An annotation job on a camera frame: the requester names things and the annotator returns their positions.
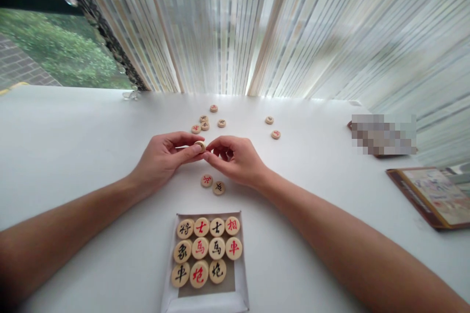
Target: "hand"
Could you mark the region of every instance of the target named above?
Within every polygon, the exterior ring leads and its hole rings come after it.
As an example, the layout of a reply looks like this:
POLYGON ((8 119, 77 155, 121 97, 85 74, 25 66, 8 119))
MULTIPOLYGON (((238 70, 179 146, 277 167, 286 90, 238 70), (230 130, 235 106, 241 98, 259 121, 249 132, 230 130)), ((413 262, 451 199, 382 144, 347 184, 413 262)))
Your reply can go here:
POLYGON ((157 192, 182 164, 202 159, 201 146, 195 141, 204 137, 187 132, 153 136, 127 180, 146 198, 157 192))
POLYGON ((216 138, 206 147, 203 158, 225 176, 253 188, 269 171, 247 138, 233 136, 216 138))

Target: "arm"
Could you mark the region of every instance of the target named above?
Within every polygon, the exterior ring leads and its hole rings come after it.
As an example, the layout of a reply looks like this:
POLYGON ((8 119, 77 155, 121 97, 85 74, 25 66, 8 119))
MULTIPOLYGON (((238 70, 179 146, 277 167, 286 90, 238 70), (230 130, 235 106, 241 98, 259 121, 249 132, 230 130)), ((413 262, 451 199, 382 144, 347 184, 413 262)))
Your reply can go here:
POLYGON ((181 164, 201 160, 197 140, 204 138, 184 132, 155 136, 127 177, 0 232, 0 300, 16 306, 96 234, 160 189, 181 164), (183 145, 191 147, 177 149, 183 145))
POLYGON ((223 136, 204 159, 268 198, 333 275, 373 312, 470 312, 470 306, 399 245, 269 170, 247 139, 223 136))

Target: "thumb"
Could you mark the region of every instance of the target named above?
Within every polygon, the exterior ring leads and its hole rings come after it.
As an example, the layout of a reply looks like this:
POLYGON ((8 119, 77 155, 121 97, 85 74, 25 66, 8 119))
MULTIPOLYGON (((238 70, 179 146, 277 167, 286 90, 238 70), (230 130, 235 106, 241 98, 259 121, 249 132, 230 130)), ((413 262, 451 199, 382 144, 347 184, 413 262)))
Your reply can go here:
POLYGON ((215 169, 220 171, 223 174, 227 174, 230 168, 230 165, 228 162, 223 161, 220 159, 218 156, 211 152, 205 152, 202 155, 202 158, 207 161, 210 165, 212 165, 215 169))
POLYGON ((181 165, 188 161, 191 158, 194 158, 202 150, 202 147, 199 144, 194 144, 192 146, 184 148, 182 151, 173 154, 173 158, 176 160, 178 165, 181 165))

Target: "striped curtain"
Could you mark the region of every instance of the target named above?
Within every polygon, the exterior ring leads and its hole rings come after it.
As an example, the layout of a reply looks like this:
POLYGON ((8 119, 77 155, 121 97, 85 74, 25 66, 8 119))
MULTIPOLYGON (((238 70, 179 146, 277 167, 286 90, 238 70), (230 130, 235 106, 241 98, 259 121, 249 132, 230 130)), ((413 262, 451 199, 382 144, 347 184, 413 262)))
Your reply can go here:
POLYGON ((470 159, 470 0, 95 1, 150 90, 359 100, 470 159))

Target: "left hand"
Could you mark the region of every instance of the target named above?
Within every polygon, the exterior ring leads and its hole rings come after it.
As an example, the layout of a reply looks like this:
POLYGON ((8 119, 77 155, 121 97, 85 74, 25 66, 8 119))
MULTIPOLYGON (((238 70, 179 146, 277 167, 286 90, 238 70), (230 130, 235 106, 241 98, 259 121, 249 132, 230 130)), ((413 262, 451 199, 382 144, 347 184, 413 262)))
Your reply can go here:
POLYGON ((182 164, 202 159, 201 146, 193 145, 204 137, 188 132, 153 136, 142 157, 126 179, 137 187, 139 197, 157 192, 182 164))

